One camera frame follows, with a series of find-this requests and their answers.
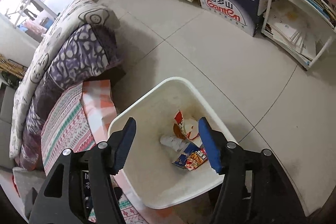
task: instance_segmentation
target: trash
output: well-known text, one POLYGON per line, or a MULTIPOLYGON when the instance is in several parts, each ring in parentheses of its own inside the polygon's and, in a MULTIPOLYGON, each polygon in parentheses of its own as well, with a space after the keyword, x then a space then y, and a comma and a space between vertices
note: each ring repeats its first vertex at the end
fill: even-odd
POLYGON ((181 130, 181 133, 197 147, 201 147, 203 142, 198 132, 198 122, 194 118, 184 119, 179 110, 175 115, 175 121, 181 130))
POLYGON ((191 155, 187 158, 185 167, 190 171, 195 170, 197 167, 202 165, 207 160, 208 157, 205 152, 205 149, 201 148, 200 150, 191 153, 191 155))
POLYGON ((167 147, 174 149, 176 152, 182 150, 188 142, 176 137, 176 136, 162 136, 160 143, 167 147))
POLYGON ((173 126, 173 131, 174 131, 174 134, 177 138, 180 138, 182 140, 185 140, 185 136, 182 134, 181 132, 181 129, 179 128, 179 126, 177 124, 174 123, 174 126, 173 126))
POLYGON ((193 143, 187 143, 184 148, 179 152, 177 155, 177 158, 172 162, 176 166, 186 169, 187 167, 185 166, 187 163, 188 157, 193 153, 199 151, 199 148, 194 145, 193 143))

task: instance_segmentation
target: floor tile grout line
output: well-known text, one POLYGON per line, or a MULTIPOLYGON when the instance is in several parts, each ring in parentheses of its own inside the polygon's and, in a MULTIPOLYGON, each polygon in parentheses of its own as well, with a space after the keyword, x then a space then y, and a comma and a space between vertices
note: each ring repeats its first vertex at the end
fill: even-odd
MULTIPOLYGON (((136 18, 137 20, 139 20, 142 24, 144 24, 146 27, 148 27, 150 30, 152 30, 149 26, 147 26, 144 22, 142 22, 139 18, 137 18, 135 15, 132 15, 131 12, 126 11, 128 14, 130 14, 131 16, 133 16, 134 18, 136 18)), ((170 36, 172 36, 174 33, 176 33, 179 29, 181 29, 183 26, 185 26, 186 24, 188 24, 189 22, 191 22, 193 19, 195 19, 196 17, 198 17, 199 15, 201 15, 204 12, 204 10, 202 10, 198 15, 194 16, 192 19, 188 20, 186 23, 184 23, 181 27, 179 27, 176 31, 174 31, 172 34, 170 34, 167 38, 163 38, 161 35, 159 35, 156 31, 152 30, 153 32, 155 32, 159 37, 161 37, 163 40, 168 39, 170 36)))
POLYGON ((240 143, 241 141, 243 141, 245 139, 245 137, 247 137, 247 135, 249 135, 251 133, 251 131, 255 129, 254 127, 244 136, 244 138, 242 138, 238 143, 240 143))
POLYGON ((223 91, 221 91, 221 89, 219 87, 217 87, 215 85, 215 83, 213 81, 211 81, 209 79, 209 77, 207 77, 198 67, 195 66, 194 63, 192 63, 188 58, 186 58, 181 52, 179 52, 178 49, 176 49, 172 44, 170 44, 168 41, 166 41, 171 47, 173 47, 179 54, 181 54, 186 60, 188 60, 195 68, 197 68, 197 70, 199 70, 230 102, 231 104, 233 104, 235 106, 236 109, 238 109, 238 111, 243 115, 243 117, 250 123, 250 125, 253 127, 253 124, 249 121, 248 118, 246 118, 246 116, 243 114, 243 112, 240 111, 240 109, 230 100, 230 98, 228 96, 225 95, 225 93, 223 91))
POLYGON ((152 32, 155 32, 159 37, 161 37, 163 40, 162 42, 165 40, 161 35, 159 35, 156 31, 152 30, 149 26, 147 26, 145 23, 143 23, 140 19, 138 19, 135 15, 132 15, 129 11, 127 11, 128 14, 130 14, 131 16, 133 16, 136 20, 140 21, 143 25, 145 25, 149 30, 151 30, 152 32))
POLYGON ((150 50, 149 53, 147 53, 143 58, 140 58, 137 62, 135 62, 132 66, 130 66, 127 71, 125 72, 125 74, 127 74, 127 72, 129 72, 130 70, 132 70, 137 64, 139 64, 148 54, 150 54, 153 50, 155 50, 159 45, 162 44, 162 42, 164 42, 165 40, 162 40, 158 45, 156 45, 152 50, 150 50))
POLYGON ((166 39, 168 39, 169 37, 171 37, 174 33, 176 33, 179 29, 181 29, 182 27, 184 27, 185 25, 187 25, 189 22, 191 22, 192 20, 194 20, 195 18, 197 18, 198 16, 200 16, 202 13, 204 13, 204 11, 201 11, 197 16, 193 17, 191 20, 187 21, 186 23, 184 23, 181 27, 179 27, 175 32, 173 32, 171 35, 169 35, 166 39))
POLYGON ((257 122, 256 125, 253 126, 253 127, 256 127, 256 126, 261 122, 261 120, 266 116, 266 114, 270 111, 270 109, 273 107, 273 105, 274 105, 274 104, 276 103, 276 101, 279 99, 280 95, 281 95, 282 92, 285 90, 286 86, 288 85, 289 81, 291 80, 291 78, 292 78, 292 76, 293 76, 293 74, 294 74, 296 68, 297 68, 297 65, 295 66, 295 68, 294 68, 294 70, 293 70, 291 76, 289 77, 287 83, 285 84, 285 86, 284 86, 283 89, 281 90, 279 96, 275 99, 275 101, 273 102, 273 104, 272 104, 272 105, 270 106, 270 108, 266 111, 266 113, 265 113, 265 114, 263 115, 263 117, 259 120, 259 122, 257 122))
POLYGON ((254 130, 261 136, 261 138, 265 141, 265 143, 268 145, 268 147, 272 150, 272 152, 273 152, 273 154, 275 155, 275 157, 277 158, 277 160, 281 163, 281 166, 286 170, 286 172, 287 172, 286 175, 288 175, 288 176, 291 178, 292 182, 294 183, 296 189, 298 190, 298 192, 299 192, 299 194, 300 194, 300 198, 301 198, 300 201, 303 202, 303 204, 305 205, 305 209, 308 211, 307 204, 306 204, 306 202, 304 201, 303 196, 302 196, 301 192, 299 191, 298 186, 296 185, 296 183, 295 183, 295 181, 293 180, 292 176, 289 174, 289 172, 288 172, 288 170, 286 169, 285 165, 282 163, 282 161, 280 160, 280 158, 277 156, 277 154, 274 152, 274 150, 273 150, 272 147, 269 145, 269 143, 265 140, 265 138, 259 133, 259 131, 258 131, 255 127, 253 127, 253 129, 254 129, 254 130))
MULTIPOLYGON (((186 22, 184 25, 188 24, 190 21, 192 21, 193 19, 195 19, 196 17, 198 17, 199 15, 201 15, 204 11, 202 11, 200 14, 198 14, 197 16, 193 17, 191 20, 189 20, 188 22, 186 22)), ((130 12, 126 11, 125 15, 126 14, 129 14, 131 15, 132 17, 134 17, 136 20, 140 21, 143 25, 145 25, 147 28, 149 28, 151 31, 153 31, 149 26, 147 26, 146 24, 144 24, 140 19, 136 18, 134 15, 132 15, 130 12)), ((148 52, 143 58, 141 58, 140 60, 138 60, 136 63, 134 63, 132 66, 130 66, 128 68, 128 71, 130 71, 130 69, 132 69, 135 65, 137 65, 142 59, 144 59, 148 54, 150 54, 157 46, 159 46, 162 42, 167 42, 169 44, 168 41, 166 41, 166 39, 163 39, 158 45, 156 45, 150 52, 148 52)))

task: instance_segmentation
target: metal screw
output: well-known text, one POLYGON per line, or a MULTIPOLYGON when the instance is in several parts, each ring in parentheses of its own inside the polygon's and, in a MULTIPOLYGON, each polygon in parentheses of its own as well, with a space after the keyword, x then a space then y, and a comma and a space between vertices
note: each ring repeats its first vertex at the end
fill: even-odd
POLYGON ((237 147, 236 143, 234 143, 234 142, 228 142, 228 143, 226 144, 226 146, 227 146, 228 148, 230 148, 230 149, 234 149, 234 148, 237 147))
POLYGON ((269 149, 264 149, 263 153, 264 153, 265 156, 271 156, 272 155, 272 151, 269 150, 269 149))
POLYGON ((64 149, 63 152, 62 152, 62 154, 63 154, 64 156, 68 156, 70 153, 71 153, 71 149, 69 149, 69 148, 64 149))
POLYGON ((100 148, 100 149, 104 149, 105 147, 107 147, 106 142, 101 142, 101 143, 98 144, 98 148, 100 148))

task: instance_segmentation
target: tile floor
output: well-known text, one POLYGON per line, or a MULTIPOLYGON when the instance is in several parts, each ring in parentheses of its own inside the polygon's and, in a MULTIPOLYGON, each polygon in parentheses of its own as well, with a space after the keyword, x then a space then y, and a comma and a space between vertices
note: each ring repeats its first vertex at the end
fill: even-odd
POLYGON ((98 3, 121 22, 120 110, 162 80, 184 77, 242 147, 276 154, 307 215, 325 203, 336 183, 336 45, 306 72, 270 40, 183 0, 98 3))

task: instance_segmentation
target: pink striped cloth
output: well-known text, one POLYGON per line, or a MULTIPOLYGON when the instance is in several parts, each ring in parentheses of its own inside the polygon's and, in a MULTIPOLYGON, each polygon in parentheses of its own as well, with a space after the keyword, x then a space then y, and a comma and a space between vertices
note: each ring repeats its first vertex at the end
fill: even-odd
POLYGON ((95 142, 106 141, 110 123, 117 116, 110 81, 84 82, 81 103, 95 142))

